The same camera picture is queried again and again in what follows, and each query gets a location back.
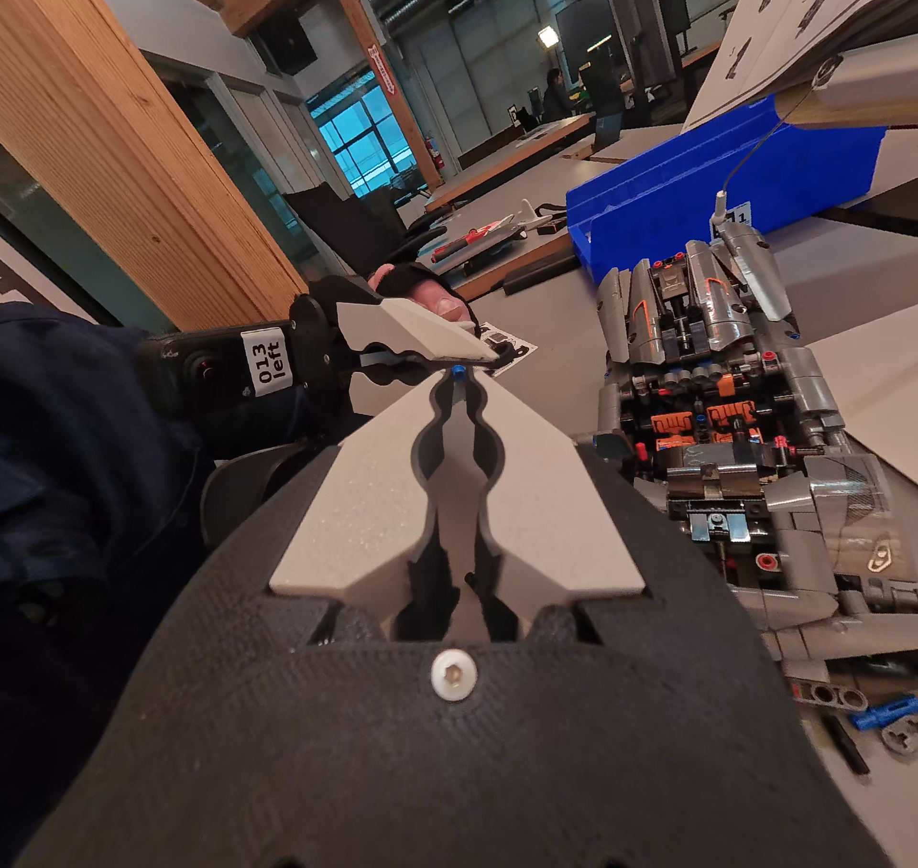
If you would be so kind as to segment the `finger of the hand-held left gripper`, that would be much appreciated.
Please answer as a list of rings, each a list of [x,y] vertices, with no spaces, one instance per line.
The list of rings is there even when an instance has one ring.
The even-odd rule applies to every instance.
[[[390,351],[363,354],[350,376],[351,408],[357,415],[379,415],[430,374],[431,370],[414,355]]]
[[[415,354],[429,361],[487,364],[499,358],[488,344],[426,308],[403,298],[378,303],[339,302],[338,328],[351,350],[382,346],[394,355]]]

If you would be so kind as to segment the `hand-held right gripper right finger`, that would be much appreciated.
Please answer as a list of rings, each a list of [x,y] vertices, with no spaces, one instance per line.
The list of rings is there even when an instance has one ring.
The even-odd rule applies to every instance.
[[[488,637],[512,642],[548,607],[637,597],[641,575],[574,441],[479,369],[465,404],[486,478],[471,587]]]

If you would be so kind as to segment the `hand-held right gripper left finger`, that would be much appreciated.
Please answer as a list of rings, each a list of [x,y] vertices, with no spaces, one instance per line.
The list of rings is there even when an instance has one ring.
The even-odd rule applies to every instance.
[[[270,578],[275,595],[363,608],[402,640],[445,637],[455,585],[430,478],[453,386],[435,371],[339,444]]]

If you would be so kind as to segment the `grey lego car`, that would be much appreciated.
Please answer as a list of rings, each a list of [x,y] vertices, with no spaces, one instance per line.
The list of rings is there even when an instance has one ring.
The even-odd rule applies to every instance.
[[[786,671],[916,654],[916,561],[755,230],[610,270],[597,449],[719,571]]]

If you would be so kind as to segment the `pile of small lego pieces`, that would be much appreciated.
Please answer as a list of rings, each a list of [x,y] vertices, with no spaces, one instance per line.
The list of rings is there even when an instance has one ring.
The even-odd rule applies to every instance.
[[[823,730],[856,776],[868,776],[870,767],[845,725],[860,733],[876,733],[885,749],[896,757],[904,760],[916,758],[916,694],[871,705],[866,696],[854,688],[799,678],[787,677],[785,681],[796,703],[820,710],[819,720]]]

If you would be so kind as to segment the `black rectangular block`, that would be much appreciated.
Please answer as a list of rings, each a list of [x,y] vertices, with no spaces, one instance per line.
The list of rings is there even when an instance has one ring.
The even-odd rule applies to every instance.
[[[573,252],[557,253],[508,272],[501,289],[506,296],[511,296],[580,268],[580,261]]]

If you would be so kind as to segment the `wooden background desk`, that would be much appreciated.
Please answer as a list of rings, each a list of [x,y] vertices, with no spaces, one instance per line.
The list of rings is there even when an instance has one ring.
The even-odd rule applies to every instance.
[[[594,114],[568,117],[504,146],[435,190],[424,208],[425,214],[444,207],[461,207],[499,188],[592,135],[595,122]]]

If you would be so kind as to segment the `framed marker sign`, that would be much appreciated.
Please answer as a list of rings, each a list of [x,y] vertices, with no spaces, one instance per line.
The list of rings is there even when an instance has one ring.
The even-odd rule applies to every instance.
[[[28,302],[53,307],[87,322],[98,323],[72,297],[4,240],[1,240],[1,301],[2,304]]]

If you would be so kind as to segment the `thick wooden pillar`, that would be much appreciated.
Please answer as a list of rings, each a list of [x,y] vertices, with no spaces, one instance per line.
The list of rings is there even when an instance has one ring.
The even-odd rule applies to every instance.
[[[308,293],[104,0],[1,0],[2,145],[181,330]]]

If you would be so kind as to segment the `blue plastic bin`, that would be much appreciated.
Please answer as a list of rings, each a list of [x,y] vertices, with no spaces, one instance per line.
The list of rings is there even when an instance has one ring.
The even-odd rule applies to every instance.
[[[771,98],[716,117],[567,194],[572,247],[594,285],[610,270],[709,242],[717,192],[762,234],[865,195],[887,128],[779,124]]]

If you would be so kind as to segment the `white book stand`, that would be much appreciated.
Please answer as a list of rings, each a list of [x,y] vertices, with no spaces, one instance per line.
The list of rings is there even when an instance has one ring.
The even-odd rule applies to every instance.
[[[848,50],[809,83],[776,96],[776,111],[800,128],[916,126],[917,36]],[[840,332],[817,343],[842,384],[843,415],[855,438],[916,482],[917,307]]]

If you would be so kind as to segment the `tall black cabinet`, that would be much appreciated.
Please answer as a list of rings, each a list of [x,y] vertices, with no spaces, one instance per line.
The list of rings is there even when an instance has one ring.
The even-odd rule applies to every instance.
[[[672,0],[608,0],[634,87],[644,90],[681,77]]]

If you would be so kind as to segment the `instruction booklet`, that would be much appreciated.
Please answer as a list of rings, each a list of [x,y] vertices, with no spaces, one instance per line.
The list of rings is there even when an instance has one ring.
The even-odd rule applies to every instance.
[[[916,29],[916,0],[739,0],[683,131],[802,82],[848,49]]]

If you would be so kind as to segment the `red handled tool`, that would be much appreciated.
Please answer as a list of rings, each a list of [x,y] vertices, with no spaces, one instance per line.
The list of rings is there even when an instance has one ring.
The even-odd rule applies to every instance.
[[[438,264],[439,262],[453,256],[453,254],[459,252],[460,250],[476,244],[479,240],[482,240],[483,238],[492,234],[498,228],[498,226],[499,222],[493,222],[481,228],[472,229],[459,239],[438,247],[430,256],[431,265]]]

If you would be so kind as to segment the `black wall speaker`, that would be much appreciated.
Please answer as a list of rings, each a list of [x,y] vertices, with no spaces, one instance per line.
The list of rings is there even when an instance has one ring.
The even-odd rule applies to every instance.
[[[252,32],[279,73],[296,76],[317,61],[300,19],[294,10],[278,10],[266,17]]]

